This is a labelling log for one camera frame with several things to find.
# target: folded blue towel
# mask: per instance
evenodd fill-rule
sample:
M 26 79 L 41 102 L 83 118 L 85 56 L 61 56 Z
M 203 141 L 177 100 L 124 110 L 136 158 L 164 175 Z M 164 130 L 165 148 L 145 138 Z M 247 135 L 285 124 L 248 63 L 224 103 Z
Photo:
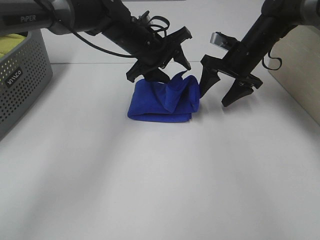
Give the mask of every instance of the folded blue towel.
M 168 83 L 148 82 L 135 85 L 128 117 L 133 120 L 163 123 L 182 123 L 199 109 L 200 90 L 197 79 L 190 75 L 184 80 L 178 73 Z

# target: white table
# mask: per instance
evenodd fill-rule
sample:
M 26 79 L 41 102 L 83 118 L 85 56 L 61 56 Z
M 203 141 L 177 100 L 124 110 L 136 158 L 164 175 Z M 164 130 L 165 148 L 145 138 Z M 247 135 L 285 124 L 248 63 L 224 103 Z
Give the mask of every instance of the white table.
M 171 124 L 128 119 L 132 64 L 94 61 L 54 64 L 0 142 L 1 240 L 319 239 L 320 127 L 262 66 L 253 95 L 223 108 L 223 76 Z

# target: beige panel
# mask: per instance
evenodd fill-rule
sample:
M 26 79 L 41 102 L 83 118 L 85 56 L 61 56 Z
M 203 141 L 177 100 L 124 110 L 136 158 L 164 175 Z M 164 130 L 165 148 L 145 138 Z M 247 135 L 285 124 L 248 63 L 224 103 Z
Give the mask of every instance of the beige panel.
M 281 57 L 283 66 L 269 72 L 320 124 L 320 31 L 298 26 L 274 46 L 272 56 Z M 270 68 L 278 66 L 270 60 Z

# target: perforated basket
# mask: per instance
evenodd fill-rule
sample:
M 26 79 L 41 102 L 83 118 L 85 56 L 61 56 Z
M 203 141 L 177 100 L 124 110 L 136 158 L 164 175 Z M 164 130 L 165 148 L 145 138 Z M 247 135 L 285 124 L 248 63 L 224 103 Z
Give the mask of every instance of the perforated basket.
M 0 140 L 18 122 L 53 75 L 40 30 L 0 58 Z

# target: blue towel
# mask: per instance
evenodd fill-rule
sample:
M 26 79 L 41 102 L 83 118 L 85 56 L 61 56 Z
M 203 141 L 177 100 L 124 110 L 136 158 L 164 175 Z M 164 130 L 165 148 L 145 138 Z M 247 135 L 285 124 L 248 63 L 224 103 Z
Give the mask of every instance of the blue towel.
M 135 85 L 128 117 L 133 120 L 163 123 L 182 123 L 199 109 L 200 90 L 197 79 L 178 73 L 168 83 L 148 82 Z

